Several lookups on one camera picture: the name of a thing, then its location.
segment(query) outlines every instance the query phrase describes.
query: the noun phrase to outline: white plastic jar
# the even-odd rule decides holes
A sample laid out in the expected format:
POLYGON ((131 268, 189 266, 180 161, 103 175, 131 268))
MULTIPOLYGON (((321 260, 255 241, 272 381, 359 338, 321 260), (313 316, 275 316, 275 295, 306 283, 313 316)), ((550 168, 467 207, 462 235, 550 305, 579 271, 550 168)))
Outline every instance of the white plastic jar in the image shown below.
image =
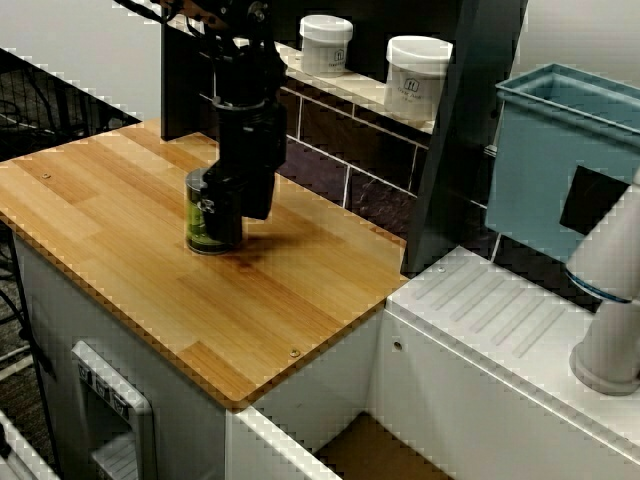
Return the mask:
POLYGON ((302 71, 315 77, 339 77, 345 72, 353 24, 330 15, 309 15, 300 22, 302 71))
POLYGON ((452 44, 436 38, 392 38, 387 45, 385 109, 396 117, 433 121, 452 51, 452 44))

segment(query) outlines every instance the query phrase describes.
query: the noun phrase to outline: wire rack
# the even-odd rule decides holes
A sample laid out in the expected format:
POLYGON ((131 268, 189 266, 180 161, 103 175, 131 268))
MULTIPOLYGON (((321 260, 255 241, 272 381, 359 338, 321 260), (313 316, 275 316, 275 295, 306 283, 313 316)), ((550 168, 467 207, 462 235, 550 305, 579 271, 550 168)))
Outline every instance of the wire rack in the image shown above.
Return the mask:
POLYGON ((0 50, 0 161, 137 122, 0 50))

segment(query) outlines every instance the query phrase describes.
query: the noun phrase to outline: ridged surface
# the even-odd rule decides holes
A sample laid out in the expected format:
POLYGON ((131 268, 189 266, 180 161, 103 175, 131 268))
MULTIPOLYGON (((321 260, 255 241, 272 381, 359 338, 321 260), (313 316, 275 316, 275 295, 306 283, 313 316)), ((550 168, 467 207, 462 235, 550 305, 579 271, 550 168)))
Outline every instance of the ridged surface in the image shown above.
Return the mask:
POLYGON ((590 312, 462 247, 392 294, 386 308, 483 375, 640 464, 640 392, 601 395, 569 366, 590 312))

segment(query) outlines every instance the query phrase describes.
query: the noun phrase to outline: jar lid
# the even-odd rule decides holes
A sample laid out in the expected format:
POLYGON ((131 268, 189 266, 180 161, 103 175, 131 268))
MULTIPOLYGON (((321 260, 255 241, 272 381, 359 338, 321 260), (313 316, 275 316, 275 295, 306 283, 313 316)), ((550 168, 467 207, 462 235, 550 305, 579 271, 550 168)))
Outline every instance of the jar lid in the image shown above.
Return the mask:
POLYGON ((308 15, 300 22, 300 35, 316 42, 348 42, 353 38, 353 24, 331 15, 308 15))
POLYGON ((445 76, 453 45, 431 37, 403 35, 387 44, 387 60, 396 67, 425 75, 445 76))

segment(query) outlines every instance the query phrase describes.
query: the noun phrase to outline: black panel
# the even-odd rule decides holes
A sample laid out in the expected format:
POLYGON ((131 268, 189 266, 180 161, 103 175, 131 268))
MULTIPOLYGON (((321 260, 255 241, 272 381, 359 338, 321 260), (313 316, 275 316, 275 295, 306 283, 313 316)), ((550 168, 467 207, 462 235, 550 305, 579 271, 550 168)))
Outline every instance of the black panel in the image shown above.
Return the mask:
POLYGON ((484 148, 509 77, 527 0, 464 0, 438 116, 420 180, 402 272, 412 277, 462 243, 484 148))
POLYGON ((564 204, 560 225, 588 235, 628 187, 625 182, 578 167, 564 204))
POLYGON ((275 0, 274 35, 278 42, 299 49, 303 17, 327 14, 346 18, 354 24, 347 68, 384 82, 389 39, 426 35, 453 42, 461 4, 462 0, 275 0))
POLYGON ((217 125, 207 106, 213 96, 213 66, 198 39, 162 26, 162 139, 171 140, 217 125))

